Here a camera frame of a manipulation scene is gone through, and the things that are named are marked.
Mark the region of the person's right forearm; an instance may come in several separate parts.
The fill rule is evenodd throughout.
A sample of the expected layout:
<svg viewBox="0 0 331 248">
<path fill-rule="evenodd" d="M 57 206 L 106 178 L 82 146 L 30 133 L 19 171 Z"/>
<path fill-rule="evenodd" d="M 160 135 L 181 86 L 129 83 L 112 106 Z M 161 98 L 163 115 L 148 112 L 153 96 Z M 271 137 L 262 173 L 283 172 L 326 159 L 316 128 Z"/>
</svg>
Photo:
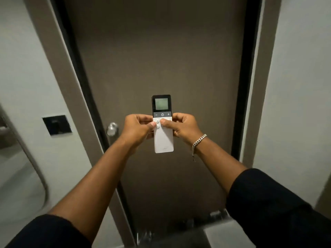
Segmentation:
<svg viewBox="0 0 331 248">
<path fill-rule="evenodd" d="M 247 170 L 246 166 L 233 158 L 208 137 L 204 137 L 196 145 L 195 153 L 203 161 L 227 195 L 238 176 Z"/>
</svg>

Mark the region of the black wall switch plate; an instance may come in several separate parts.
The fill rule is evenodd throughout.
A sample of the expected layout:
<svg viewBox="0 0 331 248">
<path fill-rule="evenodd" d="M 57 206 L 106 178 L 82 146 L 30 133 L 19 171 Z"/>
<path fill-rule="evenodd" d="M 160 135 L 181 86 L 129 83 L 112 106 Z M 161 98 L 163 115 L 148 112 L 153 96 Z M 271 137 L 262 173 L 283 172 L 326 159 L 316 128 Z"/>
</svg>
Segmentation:
<svg viewBox="0 0 331 248">
<path fill-rule="evenodd" d="M 43 117 L 42 119 L 50 136 L 72 133 L 72 129 L 65 115 Z"/>
</svg>

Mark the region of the person's left hand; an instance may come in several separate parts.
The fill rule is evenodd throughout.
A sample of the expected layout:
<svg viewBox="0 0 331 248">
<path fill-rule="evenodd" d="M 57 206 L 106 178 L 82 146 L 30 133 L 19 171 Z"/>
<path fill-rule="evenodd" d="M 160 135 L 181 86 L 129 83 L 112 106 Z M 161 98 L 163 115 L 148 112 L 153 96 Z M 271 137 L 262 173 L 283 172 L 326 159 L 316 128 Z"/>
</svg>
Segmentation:
<svg viewBox="0 0 331 248">
<path fill-rule="evenodd" d="M 144 122 L 154 121 L 152 115 L 130 114 L 125 117 L 124 127 L 118 140 L 131 148 L 139 146 L 153 132 L 144 131 Z"/>
</svg>

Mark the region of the white curved fixture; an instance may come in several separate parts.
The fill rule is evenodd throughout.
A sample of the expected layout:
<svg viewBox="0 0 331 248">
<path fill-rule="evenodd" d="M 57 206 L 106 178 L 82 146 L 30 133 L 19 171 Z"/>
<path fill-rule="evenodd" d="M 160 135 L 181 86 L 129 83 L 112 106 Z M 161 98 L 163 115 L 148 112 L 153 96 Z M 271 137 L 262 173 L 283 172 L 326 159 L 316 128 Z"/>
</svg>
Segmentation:
<svg viewBox="0 0 331 248">
<path fill-rule="evenodd" d="M 47 200 L 44 178 L 0 105 L 0 225 L 34 217 Z"/>
</svg>

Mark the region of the brown door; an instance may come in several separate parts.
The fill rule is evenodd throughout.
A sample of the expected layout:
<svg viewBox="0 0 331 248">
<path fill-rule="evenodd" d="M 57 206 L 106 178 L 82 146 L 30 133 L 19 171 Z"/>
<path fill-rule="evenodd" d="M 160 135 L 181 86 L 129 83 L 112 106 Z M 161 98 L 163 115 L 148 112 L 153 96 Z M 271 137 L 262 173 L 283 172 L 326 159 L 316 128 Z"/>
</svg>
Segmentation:
<svg viewBox="0 0 331 248">
<path fill-rule="evenodd" d="M 152 95 L 192 114 L 231 152 L 247 0 L 64 0 L 103 126 L 152 114 Z M 225 207 L 225 194 L 191 147 L 156 154 L 153 139 L 121 178 L 139 232 L 164 234 Z"/>
</svg>

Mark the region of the person's left forearm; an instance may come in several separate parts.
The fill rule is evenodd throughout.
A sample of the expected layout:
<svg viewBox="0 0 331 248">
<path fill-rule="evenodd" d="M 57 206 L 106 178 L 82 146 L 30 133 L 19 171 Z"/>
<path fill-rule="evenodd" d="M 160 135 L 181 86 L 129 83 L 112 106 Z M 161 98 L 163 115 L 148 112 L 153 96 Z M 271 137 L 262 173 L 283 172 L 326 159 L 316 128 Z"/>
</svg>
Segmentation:
<svg viewBox="0 0 331 248">
<path fill-rule="evenodd" d="M 70 221 L 93 243 L 135 144 L 119 137 L 50 214 Z"/>
</svg>

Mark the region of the black right sleeve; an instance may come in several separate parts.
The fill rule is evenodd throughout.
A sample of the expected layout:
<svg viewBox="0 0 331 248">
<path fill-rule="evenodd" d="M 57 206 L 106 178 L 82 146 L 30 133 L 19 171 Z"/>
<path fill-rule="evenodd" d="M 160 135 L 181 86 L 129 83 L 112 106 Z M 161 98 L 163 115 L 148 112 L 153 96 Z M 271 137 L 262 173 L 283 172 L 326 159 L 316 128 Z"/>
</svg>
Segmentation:
<svg viewBox="0 0 331 248">
<path fill-rule="evenodd" d="M 258 169 L 235 179 L 226 209 L 256 248 L 331 248 L 331 220 Z"/>
</svg>

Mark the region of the black left sleeve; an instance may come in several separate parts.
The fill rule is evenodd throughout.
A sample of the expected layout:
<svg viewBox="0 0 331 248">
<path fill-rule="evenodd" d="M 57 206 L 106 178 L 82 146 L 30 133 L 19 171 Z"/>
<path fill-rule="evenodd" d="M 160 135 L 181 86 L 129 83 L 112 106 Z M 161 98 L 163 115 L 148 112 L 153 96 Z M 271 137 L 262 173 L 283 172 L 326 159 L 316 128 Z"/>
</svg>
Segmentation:
<svg viewBox="0 0 331 248">
<path fill-rule="evenodd" d="M 43 214 L 29 222 L 5 248 L 92 248 L 92 245 L 70 221 Z"/>
</svg>

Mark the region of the person's right hand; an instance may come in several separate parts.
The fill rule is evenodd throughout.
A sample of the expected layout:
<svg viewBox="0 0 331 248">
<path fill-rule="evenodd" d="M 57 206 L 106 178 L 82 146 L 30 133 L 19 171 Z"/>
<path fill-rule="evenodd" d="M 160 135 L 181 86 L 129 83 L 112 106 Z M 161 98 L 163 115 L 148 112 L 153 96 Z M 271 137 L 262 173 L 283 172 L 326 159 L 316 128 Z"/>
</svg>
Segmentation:
<svg viewBox="0 0 331 248">
<path fill-rule="evenodd" d="M 173 113 L 172 121 L 174 122 L 173 135 L 181 138 L 190 147 L 204 135 L 191 114 Z"/>
</svg>

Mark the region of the brown door frame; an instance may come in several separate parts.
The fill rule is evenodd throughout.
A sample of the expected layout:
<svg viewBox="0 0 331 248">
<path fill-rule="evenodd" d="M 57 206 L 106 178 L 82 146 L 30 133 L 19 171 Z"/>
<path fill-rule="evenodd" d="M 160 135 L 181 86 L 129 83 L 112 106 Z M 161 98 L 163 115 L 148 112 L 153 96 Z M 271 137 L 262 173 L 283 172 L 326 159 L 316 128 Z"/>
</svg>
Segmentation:
<svg viewBox="0 0 331 248">
<path fill-rule="evenodd" d="M 64 0 L 24 0 L 91 165 L 118 138 L 106 134 L 89 86 Z M 247 0 L 233 139 L 230 154 L 253 165 L 281 0 Z M 106 211 L 126 247 L 217 222 L 225 207 L 184 221 L 164 234 L 135 229 L 121 180 Z"/>
</svg>

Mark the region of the white remote control with screen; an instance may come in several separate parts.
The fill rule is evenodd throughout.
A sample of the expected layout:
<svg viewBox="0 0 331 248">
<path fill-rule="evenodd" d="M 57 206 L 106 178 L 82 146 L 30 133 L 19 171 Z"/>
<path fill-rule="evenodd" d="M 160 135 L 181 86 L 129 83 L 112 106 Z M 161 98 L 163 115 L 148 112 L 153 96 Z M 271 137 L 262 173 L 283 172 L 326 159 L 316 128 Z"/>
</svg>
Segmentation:
<svg viewBox="0 0 331 248">
<path fill-rule="evenodd" d="M 161 119 L 172 121 L 171 95 L 153 95 L 152 98 L 153 121 L 156 122 L 154 129 L 155 153 L 173 152 L 173 130 L 161 125 Z"/>
</svg>

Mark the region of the silver round door knob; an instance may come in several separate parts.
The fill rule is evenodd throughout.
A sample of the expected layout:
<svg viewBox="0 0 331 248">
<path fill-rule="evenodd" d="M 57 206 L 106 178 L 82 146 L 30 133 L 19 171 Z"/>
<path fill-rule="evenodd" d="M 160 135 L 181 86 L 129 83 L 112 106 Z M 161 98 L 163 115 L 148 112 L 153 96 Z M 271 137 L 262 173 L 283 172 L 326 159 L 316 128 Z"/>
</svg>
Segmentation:
<svg viewBox="0 0 331 248">
<path fill-rule="evenodd" d="M 116 137 L 118 135 L 118 124 L 111 122 L 106 129 L 106 134 L 109 137 Z"/>
</svg>

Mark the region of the black sleeve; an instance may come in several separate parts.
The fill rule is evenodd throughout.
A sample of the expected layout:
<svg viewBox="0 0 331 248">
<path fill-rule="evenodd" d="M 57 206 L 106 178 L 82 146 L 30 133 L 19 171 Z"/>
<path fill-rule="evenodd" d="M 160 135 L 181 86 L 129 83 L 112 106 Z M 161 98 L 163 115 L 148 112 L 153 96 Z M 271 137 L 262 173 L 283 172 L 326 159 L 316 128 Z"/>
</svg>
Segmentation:
<svg viewBox="0 0 331 248">
<path fill-rule="evenodd" d="M 258 169 L 235 179 L 226 209 L 256 248 L 331 248 L 331 220 Z"/>
<path fill-rule="evenodd" d="M 43 214 L 29 222 L 5 248 L 92 248 L 92 245 L 70 221 Z"/>
</svg>

